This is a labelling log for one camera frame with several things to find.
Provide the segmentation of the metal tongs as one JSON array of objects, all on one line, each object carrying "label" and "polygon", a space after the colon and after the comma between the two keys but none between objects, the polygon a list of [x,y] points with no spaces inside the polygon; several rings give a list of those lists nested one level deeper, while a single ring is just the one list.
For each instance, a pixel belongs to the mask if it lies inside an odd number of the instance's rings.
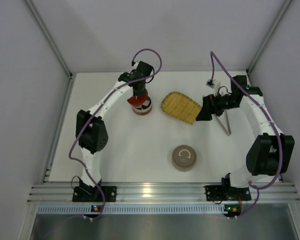
[{"label": "metal tongs", "polygon": [[[229,92],[221,92],[221,93],[218,93],[217,91],[214,92],[214,96],[215,97],[224,97],[225,95],[230,95]],[[217,123],[219,124],[219,126],[221,127],[221,129],[223,130],[223,132],[225,133],[226,136],[230,136],[232,134],[232,130],[231,130],[231,126],[230,126],[230,122],[229,122],[229,116],[228,116],[228,111],[225,109],[223,111],[223,114],[224,116],[224,123],[220,120],[220,118],[215,114],[214,115],[214,118],[215,120],[217,121]]]}]

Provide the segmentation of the red-banded metal bowl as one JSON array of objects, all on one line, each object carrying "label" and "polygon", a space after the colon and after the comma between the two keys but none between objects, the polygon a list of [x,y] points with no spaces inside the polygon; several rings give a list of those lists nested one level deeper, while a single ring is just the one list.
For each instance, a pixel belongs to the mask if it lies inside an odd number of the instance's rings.
[{"label": "red-banded metal bowl", "polygon": [[153,108],[152,100],[150,97],[147,98],[147,101],[151,101],[151,106],[147,109],[143,109],[143,105],[140,105],[138,107],[132,107],[132,110],[137,114],[137,115],[147,115],[148,113],[151,112]]}]

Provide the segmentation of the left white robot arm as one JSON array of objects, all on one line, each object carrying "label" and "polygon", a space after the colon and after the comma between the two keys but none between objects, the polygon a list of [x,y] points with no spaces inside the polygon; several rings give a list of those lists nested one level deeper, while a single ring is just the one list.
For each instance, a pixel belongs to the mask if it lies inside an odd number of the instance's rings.
[{"label": "left white robot arm", "polygon": [[95,106],[88,110],[80,110],[76,116],[75,137],[82,153],[83,170],[79,178],[79,186],[89,195],[97,196],[101,186],[99,152],[108,143],[109,135],[106,120],[127,101],[137,115],[147,115],[152,110],[152,100],[146,89],[147,81],[141,78],[151,76],[153,66],[143,61],[133,64],[131,72],[122,73],[112,90]]}]

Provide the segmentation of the brown round lid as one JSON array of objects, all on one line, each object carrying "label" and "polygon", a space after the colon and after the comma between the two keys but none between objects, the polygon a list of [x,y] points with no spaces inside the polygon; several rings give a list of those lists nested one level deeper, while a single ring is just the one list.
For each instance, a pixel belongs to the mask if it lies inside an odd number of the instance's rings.
[{"label": "brown round lid", "polygon": [[172,152],[171,162],[181,172],[190,171],[197,162],[197,153],[189,145],[179,145]]}]

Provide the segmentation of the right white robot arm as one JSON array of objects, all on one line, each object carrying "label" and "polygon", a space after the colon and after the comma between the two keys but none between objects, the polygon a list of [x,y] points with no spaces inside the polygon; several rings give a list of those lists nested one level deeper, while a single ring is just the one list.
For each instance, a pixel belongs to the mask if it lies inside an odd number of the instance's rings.
[{"label": "right white robot arm", "polygon": [[265,106],[261,89],[249,86],[247,76],[234,76],[225,93],[220,92],[222,85],[215,79],[208,80],[206,84],[214,93],[202,98],[202,108],[195,118],[197,122],[211,121],[213,117],[226,115],[228,110],[240,109],[252,129],[254,142],[245,163],[223,177],[220,188],[226,200],[239,197],[250,200],[249,184],[267,176],[277,178],[287,171],[295,140],[276,126]]}]

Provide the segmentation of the white sushi piece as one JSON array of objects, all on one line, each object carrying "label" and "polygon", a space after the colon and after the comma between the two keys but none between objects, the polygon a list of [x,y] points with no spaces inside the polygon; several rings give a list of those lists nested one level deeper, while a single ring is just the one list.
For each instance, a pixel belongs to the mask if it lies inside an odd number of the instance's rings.
[{"label": "white sushi piece", "polygon": [[151,101],[146,100],[143,104],[142,107],[143,109],[148,109],[151,106]]}]

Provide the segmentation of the red round lid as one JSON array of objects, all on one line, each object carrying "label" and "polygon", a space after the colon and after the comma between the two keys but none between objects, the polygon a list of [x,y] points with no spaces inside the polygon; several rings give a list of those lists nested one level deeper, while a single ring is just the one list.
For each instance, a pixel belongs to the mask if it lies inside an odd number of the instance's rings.
[{"label": "red round lid", "polygon": [[127,102],[132,107],[138,107],[141,106],[147,99],[148,99],[148,91],[146,90],[144,95],[140,95],[140,96],[133,95],[127,99]]}]

